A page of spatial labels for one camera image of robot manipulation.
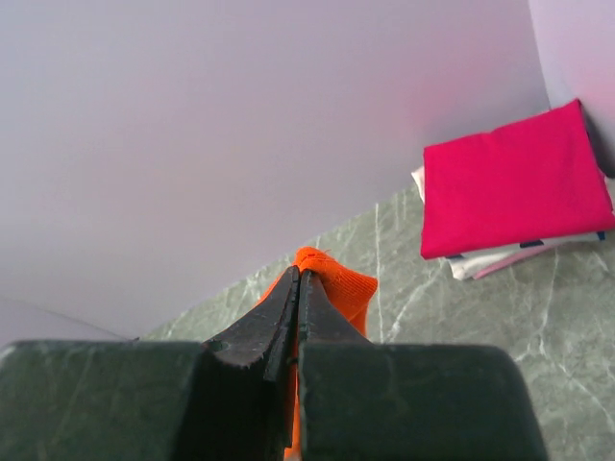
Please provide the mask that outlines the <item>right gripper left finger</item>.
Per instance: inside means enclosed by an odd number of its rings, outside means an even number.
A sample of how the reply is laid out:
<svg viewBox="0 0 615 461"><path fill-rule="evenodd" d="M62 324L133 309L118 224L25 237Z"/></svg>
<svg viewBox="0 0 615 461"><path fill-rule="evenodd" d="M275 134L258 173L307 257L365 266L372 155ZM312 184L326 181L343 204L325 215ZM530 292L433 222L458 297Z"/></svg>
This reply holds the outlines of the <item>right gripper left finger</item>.
<svg viewBox="0 0 615 461"><path fill-rule="evenodd" d="M206 460L282 460L291 446L298 295L292 266L258 305L204 343Z"/></svg>

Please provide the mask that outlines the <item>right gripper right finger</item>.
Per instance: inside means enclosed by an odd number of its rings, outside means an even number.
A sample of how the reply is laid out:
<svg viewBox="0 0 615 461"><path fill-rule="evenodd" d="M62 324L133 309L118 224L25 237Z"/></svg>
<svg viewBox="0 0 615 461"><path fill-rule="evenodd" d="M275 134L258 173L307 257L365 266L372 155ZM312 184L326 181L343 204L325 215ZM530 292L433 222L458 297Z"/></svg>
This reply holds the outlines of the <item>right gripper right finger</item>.
<svg viewBox="0 0 615 461"><path fill-rule="evenodd" d="M298 403L304 460L349 460L365 413L359 360L373 347L333 306L322 278L306 271L298 307Z"/></svg>

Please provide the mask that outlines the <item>orange t shirt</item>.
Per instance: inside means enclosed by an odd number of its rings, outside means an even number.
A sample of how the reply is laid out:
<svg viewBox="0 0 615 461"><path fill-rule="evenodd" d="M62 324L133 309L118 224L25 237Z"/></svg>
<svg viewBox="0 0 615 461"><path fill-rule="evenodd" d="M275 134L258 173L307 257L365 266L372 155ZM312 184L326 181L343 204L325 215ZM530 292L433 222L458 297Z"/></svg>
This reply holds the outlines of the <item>orange t shirt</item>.
<svg viewBox="0 0 615 461"><path fill-rule="evenodd" d="M369 303L378 289L378 280L345 267L327 252L314 247L302 247L296 254L291 266L297 266L300 273L306 270L314 272L320 278L324 290L332 305L356 328L361 335L366 336L366 318ZM261 294L257 301L263 302L282 277L278 277ZM299 385L297 365L290 368L294 379L296 399L293 412L292 445L284 451L283 460L301 460L300 454L300 410Z"/></svg>

